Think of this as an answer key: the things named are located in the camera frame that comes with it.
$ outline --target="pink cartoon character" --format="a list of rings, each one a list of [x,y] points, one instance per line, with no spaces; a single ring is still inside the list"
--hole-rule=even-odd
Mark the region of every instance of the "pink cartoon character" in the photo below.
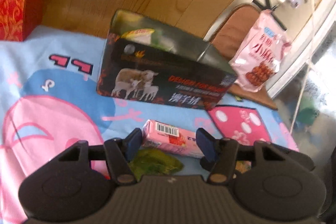
[[[44,135],[16,139],[23,127],[33,126]],[[19,99],[6,113],[0,145],[0,218],[21,223],[26,215],[17,192],[25,177],[40,168],[78,140],[89,145],[103,143],[92,119],[75,105],[47,95]],[[107,174],[105,162],[96,162],[94,169]]]

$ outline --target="pink snack bag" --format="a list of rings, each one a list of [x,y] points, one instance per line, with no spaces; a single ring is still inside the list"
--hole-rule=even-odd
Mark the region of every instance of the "pink snack bag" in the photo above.
[[[144,147],[154,147],[163,151],[202,158],[203,153],[196,144],[196,133],[170,126],[155,120],[147,120],[142,128]]]
[[[229,64],[238,74],[236,84],[257,92],[280,69],[280,63],[291,49],[291,41],[281,29],[271,10],[260,13],[236,55]]]

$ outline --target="snack package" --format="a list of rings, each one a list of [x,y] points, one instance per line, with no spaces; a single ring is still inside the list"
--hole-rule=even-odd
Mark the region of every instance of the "snack package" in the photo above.
[[[128,166],[137,181],[143,175],[172,175],[183,169],[178,159],[155,148],[139,150]]]
[[[196,133],[192,131],[148,120],[142,128],[142,138],[144,147],[154,147],[182,156],[203,157],[196,144]]]
[[[134,31],[125,32],[121,38],[125,38],[130,41],[150,45],[152,42],[153,29],[138,29]]]
[[[260,13],[229,62],[238,74],[235,83],[250,92],[260,90],[279,71],[281,61],[291,49],[291,41],[273,19],[271,12],[265,10]]]

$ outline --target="white cable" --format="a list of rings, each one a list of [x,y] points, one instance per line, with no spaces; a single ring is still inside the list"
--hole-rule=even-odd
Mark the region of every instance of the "white cable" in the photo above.
[[[312,38],[311,38],[311,42],[310,42],[310,52],[309,52],[308,64],[311,64],[311,58],[313,56],[313,45],[314,45],[314,40],[315,40],[314,39],[314,37],[315,37],[315,25],[314,25],[315,0],[310,0],[310,1],[311,1],[311,25],[312,25],[311,26],[311,28],[312,28],[311,33],[312,33]],[[309,70],[310,70],[310,65],[307,65],[307,70],[306,70],[306,73],[305,73],[305,76],[304,76],[304,80],[303,80],[303,83],[302,83],[302,88],[301,88],[301,91],[300,91],[298,102],[296,104],[296,108],[295,108],[295,112],[294,112],[294,116],[293,116],[293,121],[292,121],[292,124],[291,124],[290,134],[292,134],[292,132],[293,132],[294,123],[295,123],[297,114],[299,112],[299,107],[300,107],[300,103],[301,103],[301,100],[302,100],[303,92],[305,91],[305,86],[306,86],[306,83],[307,83]]]

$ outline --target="sheep picture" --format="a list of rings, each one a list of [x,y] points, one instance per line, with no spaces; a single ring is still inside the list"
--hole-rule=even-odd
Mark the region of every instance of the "sheep picture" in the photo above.
[[[148,97],[152,101],[158,93],[158,90],[159,87],[157,85],[152,85],[152,82],[146,82],[144,84],[143,93],[140,100],[142,100],[142,98],[146,95],[145,101],[147,101]]]
[[[135,87],[135,89],[133,90],[133,92],[134,92],[133,93],[133,98],[137,98],[140,91],[143,91],[143,94],[145,94],[144,93],[145,85],[147,85],[147,87],[151,86],[152,82],[153,82],[153,79],[154,79],[154,76],[156,76],[156,75],[158,75],[158,73],[154,72],[152,70],[141,71],[141,70],[137,70],[137,69],[124,68],[124,69],[121,69],[119,71],[117,77],[115,78],[115,82],[116,83],[118,83],[118,82],[130,83],[130,80],[138,80],[139,82],[138,82],[137,86]]]
[[[139,82],[141,80],[130,79],[129,81],[130,81],[130,83],[125,83],[125,82],[121,82],[121,81],[116,82],[115,87],[111,92],[111,96],[116,94],[119,97],[119,92],[121,90],[126,90],[125,99],[127,99],[129,94],[136,89],[137,85],[139,84]]]
[[[142,80],[144,82],[153,82],[154,76],[158,75],[157,72],[151,70],[137,70],[137,69],[121,69],[115,78],[115,82],[130,83],[130,79]]]

